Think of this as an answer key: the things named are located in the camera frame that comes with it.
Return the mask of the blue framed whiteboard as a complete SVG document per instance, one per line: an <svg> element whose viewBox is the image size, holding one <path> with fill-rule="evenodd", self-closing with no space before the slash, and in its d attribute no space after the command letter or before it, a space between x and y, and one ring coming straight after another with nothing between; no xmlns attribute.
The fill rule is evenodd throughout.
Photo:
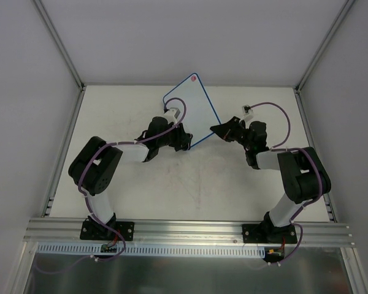
<svg viewBox="0 0 368 294"><path fill-rule="evenodd" d="M221 124L213 103L197 73L191 73L162 98L163 105L176 107L183 113L183 104L171 98L180 98L186 105L186 114L182 121L185 131L193 135L191 147L195 147L213 135L211 126Z"/></svg>

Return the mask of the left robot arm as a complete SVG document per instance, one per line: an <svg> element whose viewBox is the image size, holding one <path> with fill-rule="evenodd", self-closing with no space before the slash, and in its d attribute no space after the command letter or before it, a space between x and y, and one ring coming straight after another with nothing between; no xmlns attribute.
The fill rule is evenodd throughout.
<svg viewBox="0 0 368 294"><path fill-rule="evenodd" d="M112 239L118 232L117 219L105 190L120 164L148 162L165 146L187 151L192 138L182 122L174 123L160 116L154 117L148 128L133 141L107 143L98 136L91 137L68 170L89 212L86 223L91 229L87 232L97 233L103 239Z"/></svg>

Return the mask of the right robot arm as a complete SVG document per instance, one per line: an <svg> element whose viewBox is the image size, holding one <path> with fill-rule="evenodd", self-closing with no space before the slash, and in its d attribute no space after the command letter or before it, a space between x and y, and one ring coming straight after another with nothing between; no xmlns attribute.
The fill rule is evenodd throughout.
<svg viewBox="0 0 368 294"><path fill-rule="evenodd" d="M282 179L283 196L259 224L242 225L243 241L295 244L295 218L331 190L330 177L315 149L271 149L267 146L266 123L253 121L247 126L236 116L210 130L226 142L242 145L251 168L276 170Z"/></svg>

